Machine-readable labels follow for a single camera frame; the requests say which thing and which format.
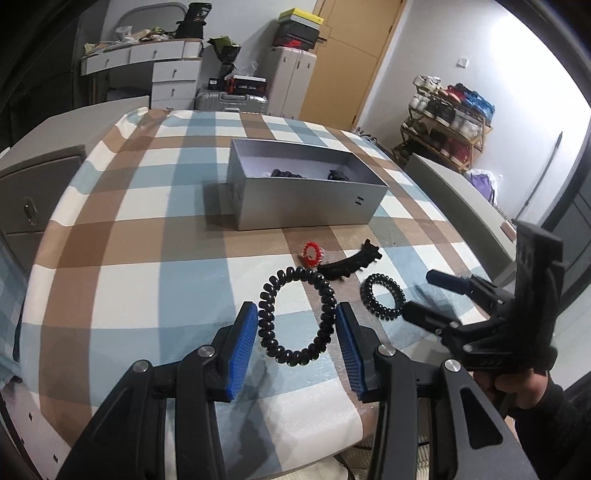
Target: wooden door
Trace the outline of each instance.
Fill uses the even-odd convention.
[[[350,130],[391,38],[402,0],[324,0],[318,59],[300,120]]]

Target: white sneaker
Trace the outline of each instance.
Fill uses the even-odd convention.
[[[429,103],[429,98],[428,97],[425,97],[425,96],[422,96],[421,97],[421,101],[418,104],[417,110],[419,112],[424,112],[425,111],[425,108],[427,108],[427,104],[428,103]]]
[[[465,119],[466,117],[464,116],[463,112],[456,112],[456,117],[453,119],[453,122],[449,128],[457,132],[459,129],[461,129]]]
[[[416,85],[417,87],[422,87],[425,83],[425,80],[427,80],[427,77],[425,75],[417,75],[413,80],[413,85]]]
[[[418,107],[418,104],[421,103],[421,97],[422,95],[419,95],[418,93],[415,93],[413,95],[413,98],[411,98],[410,103],[408,104],[408,106],[410,108],[414,108],[415,110]]]
[[[474,141],[480,136],[482,127],[476,125],[472,120],[466,118],[459,129],[460,135],[470,141]]]
[[[437,90],[438,86],[441,86],[441,78],[439,77],[427,77],[425,83],[423,84],[423,88],[434,92]]]

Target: black coil hair tie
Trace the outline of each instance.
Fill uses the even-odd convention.
[[[292,352],[285,349],[275,338],[275,297],[283,285],[291,281],[306,281],[318,290],[322,302],[322,315],[320,316],[320,329],[314,341],[301,351]],[[285,271],[279,270],[277,276],[269,277],[269,283],[262,286],[259,302],[259,337],[261,346],[267,349],[267,356],[275,358],[278,364],[287,364],[290,367],[307,365],[310,360],[317,360],[319,355],[326,351],[326,345],[330,343],[330,335],[335,332],[336,298],[335,291],[330,288],[330,283],[321,273],[311,268],[287,267]]]
[[[375,299],[375,283],[383,285],[389,290],[394,297],[396,308],[389,309],[384,307],[384,305]],[[374,273],[367,277],[361,285],[361,300],[363,300],[365,307],[377,318],[382,320],[394,320],[402,313],[402,305],[406,302],[406,296],[400,286],[390,277],[381,273]]]

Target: purple bag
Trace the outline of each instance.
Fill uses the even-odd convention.
[[[491,180],[487,175],[483,173],[476,175],[470,173],[470,183],[474,185],[474,188],[478,190],[490,204],[495,204],[495,189],[492,187]]]

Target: metal screw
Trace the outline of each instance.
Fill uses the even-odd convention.
[[[394,356],[394,354],[396,353],[396,349],[392,345],[382,344],[378,347],[378,352],[380,353],[380,355],[383,356]]]
[[[216,349],[214,347],[212,347],[211,345],[200,346],[199,349],[197,350],[197,354],[199,356],[202,356],[203,358],[210,358],[213,356],[213,354],[215,352],[216,352]]]
[[[149,366],[150,364],[146,360],[138,360],[136,363],[134,363],[132,368],[137,374],[142,374],[148,369]]]
[[[450,358],[449,360],[445,360],[445,363],[443,365],[450,372],[459,372],[460,369],[462,368],[462,366],[460,365],[460,362],[458,362],[457,360],[454,360],[453,358]]]

